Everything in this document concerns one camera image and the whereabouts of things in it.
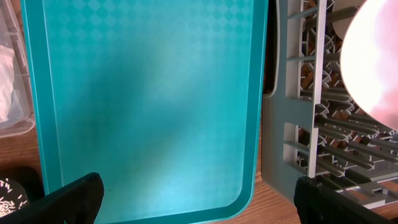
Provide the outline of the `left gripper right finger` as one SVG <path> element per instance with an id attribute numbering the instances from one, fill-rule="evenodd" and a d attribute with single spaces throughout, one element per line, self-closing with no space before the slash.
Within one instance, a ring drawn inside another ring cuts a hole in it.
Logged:
<path id="1" fill-rule="evenodd" d="M 306 176 L 296 181 L 294 205 L 302 224 L 392 224 Z"/>

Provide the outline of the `teal plastic tray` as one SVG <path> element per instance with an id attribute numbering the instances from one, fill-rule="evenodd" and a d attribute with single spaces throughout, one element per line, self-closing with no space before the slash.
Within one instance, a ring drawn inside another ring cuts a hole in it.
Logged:
<path id="1" fill-rule="evenodd" d="M 268 2 L 21 2 L 44 190 L 97 223 L 235 217 L 254 194 Z"/>

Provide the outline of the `pink plate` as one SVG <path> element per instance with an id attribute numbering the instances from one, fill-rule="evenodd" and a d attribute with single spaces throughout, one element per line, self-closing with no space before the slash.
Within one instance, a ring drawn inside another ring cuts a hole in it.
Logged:
<path id="1" fill-rule="evenodd" d="M 397 129 L 397 0 L 368 0 L 343 41 L 341 74 L 357 105 Z"/>

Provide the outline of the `white napkin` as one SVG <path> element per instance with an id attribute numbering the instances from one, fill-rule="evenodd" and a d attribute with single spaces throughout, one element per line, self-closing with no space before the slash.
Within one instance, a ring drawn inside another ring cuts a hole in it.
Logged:
<path id="1" fill-rule="evenodd" d="M 8 114 L 12 105 L 12 94 L 14 91 L 14 56 L 13 49 L 1 46 L 1 71 L 0 71 L 0 88 L 1 88 L 1 122 L 8 120 Z"/>

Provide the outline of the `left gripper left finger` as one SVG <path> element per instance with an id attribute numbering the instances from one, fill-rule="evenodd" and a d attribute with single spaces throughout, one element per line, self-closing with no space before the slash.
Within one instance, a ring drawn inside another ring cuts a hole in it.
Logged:
<path id="1" fill-rule="evenodd" d="M 25 208 L 1 218 L 1 224 L 93 224 L 104 196 L 100 175 L 89 173 Z"/>

